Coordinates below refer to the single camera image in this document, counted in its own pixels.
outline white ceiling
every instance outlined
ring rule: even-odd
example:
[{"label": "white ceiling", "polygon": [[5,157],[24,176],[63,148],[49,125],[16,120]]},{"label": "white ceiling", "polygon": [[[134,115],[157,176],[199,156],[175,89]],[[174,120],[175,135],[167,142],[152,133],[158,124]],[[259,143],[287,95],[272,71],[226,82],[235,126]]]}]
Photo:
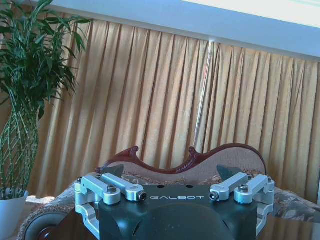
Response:
[{"label": "white ceiling", "polygon": [[320,28],[320,0],[181,0]]}]

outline braided plant stem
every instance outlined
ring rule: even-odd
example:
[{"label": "braided plant stem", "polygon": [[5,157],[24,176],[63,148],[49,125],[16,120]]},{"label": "braided plant stem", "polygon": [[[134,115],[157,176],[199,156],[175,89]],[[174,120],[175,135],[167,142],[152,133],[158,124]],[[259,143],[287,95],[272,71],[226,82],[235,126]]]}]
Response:
[{"label": "braided plant stem", "polygon": [[12,104],[0,136],[0,200],[23,197],[30,181],[39,136],[37,110],[27,103],[19,110]]}]

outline curtain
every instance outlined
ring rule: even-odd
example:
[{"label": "curtain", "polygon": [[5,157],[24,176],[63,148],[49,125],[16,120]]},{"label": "curtain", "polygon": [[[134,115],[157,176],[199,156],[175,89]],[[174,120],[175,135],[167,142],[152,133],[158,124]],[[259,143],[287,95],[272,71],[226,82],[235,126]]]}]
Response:
[{"label": "curtain", "polygon": [[40,121],[31,194],[56,196],[133,145],[145,163],[173,168],[194,144],[243,143],[278,187],[316,202],[317,62],[105,21],[83,31],[87,51],[69,63],[76,93],[47,104]]}]

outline dark green robot base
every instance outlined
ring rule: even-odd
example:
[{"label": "dark green robot base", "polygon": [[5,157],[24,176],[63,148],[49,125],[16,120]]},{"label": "dark green robot base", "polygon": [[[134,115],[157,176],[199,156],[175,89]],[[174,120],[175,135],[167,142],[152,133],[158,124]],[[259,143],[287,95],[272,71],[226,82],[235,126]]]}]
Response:
[{"label": "dark green robot base", "polygon": [[240,205],[230,195],[209,199],[209,185],[145,185],[144,202],[124,196],[99,203],[100,240],[254,240],[257,204]]}]

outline potted plant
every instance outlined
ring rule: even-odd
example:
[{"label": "potted plant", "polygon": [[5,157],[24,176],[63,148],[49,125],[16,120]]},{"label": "potted plant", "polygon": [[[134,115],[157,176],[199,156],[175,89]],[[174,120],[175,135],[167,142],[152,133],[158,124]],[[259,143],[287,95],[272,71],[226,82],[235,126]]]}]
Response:
[{"label": "potted plant", "polygon": [[64,37],[72,35],[77,50],[85,50],[77,30],[90,20],[59,16],[46,8],[52,1],[39,0],[27,11],[23,1],[5,0],[7,8],[0,11],[0,88],[11,106],[0,135],[0,240],[13,234],[28,196],[45,101],[59,99],[62,89],[75,91],[67,61],[76,56]]}]

